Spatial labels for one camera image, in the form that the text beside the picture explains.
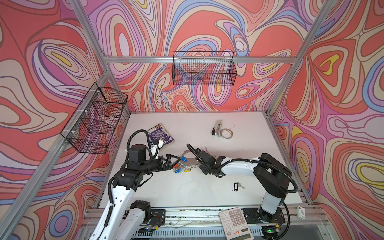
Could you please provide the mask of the key with black tag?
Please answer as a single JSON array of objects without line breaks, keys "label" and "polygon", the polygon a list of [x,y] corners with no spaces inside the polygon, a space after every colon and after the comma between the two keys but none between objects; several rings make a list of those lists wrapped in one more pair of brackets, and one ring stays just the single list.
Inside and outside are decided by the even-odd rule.
[{"label": "key with black tag", "polygon": [[234,183],[234,191],[237,192],[239,189],[243,189],[243,190],[245,190],[246,188],[245,188],[244,186],[242,186],[241,183],[239,183],[239,182],[235,182],[235,183]]}]

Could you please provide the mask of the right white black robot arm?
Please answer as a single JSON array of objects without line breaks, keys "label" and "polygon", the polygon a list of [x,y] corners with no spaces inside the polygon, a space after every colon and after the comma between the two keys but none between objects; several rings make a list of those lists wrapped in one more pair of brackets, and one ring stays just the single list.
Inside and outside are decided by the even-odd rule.
[{"label": "right white black robot arm", "polygon": [[229,175],[255,177],[266,191],[255,213],[262,223],[277,221],[279,206],[283,205],[286,196],[299,190],[292,172],[270,154],[263,153],[256,159],[231,159],[223,156],[215,158],[200,149],[192,150],[192,153],[205,175],[218,178]]}]

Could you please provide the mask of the large keyring with coloured keys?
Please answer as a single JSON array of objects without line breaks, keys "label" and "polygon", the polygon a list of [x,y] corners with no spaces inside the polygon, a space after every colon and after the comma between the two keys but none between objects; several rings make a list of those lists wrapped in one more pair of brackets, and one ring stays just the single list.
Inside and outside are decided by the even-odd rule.
[{"label": "large keyring with coloured keys", "polygon": [[201,166],[196,156],[188,149],[179,155],[179,158],[180,161],[173,168],[175,174],[188,173],[194,169],[199,169]]}]

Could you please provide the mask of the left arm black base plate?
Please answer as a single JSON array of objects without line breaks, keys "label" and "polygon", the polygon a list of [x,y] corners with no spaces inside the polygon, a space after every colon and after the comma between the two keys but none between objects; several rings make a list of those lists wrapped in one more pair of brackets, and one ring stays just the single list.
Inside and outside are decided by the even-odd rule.
[{"label": "left arm black base plate", "polygon": [[165,209],[154,209],[151,210],[150,219],[145,220],[140,227],[160,227],[165,223],[166,210]]}]

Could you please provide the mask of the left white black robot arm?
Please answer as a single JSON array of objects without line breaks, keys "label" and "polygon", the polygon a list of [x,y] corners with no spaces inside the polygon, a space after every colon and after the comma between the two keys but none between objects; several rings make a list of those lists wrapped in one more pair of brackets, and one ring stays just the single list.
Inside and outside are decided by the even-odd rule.
[{"label": "left white black robot arm", "polygon": [[139,226],[151,222],[151,204],[132,199],[146,183],[145,175],[172,170],[176,165],[172,159],[180,161],[175,155],[160,156],[160,148],[160,141],[151,140],[146,130],[137,130],[129,137],[126,159],[108,181],[109,201],[91,240],[129,240]]}]

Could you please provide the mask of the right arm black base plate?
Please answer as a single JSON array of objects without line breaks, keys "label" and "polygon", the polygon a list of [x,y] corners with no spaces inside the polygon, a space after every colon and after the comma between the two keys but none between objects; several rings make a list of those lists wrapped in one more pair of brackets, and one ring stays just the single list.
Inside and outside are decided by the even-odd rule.
[{"label": "right arm black base plate", "polygon": [[261,208],[243,208],[242,210],[248,224],[282,225],[286,222],[281,208],[277,208],[275,214],[269,214]]}]

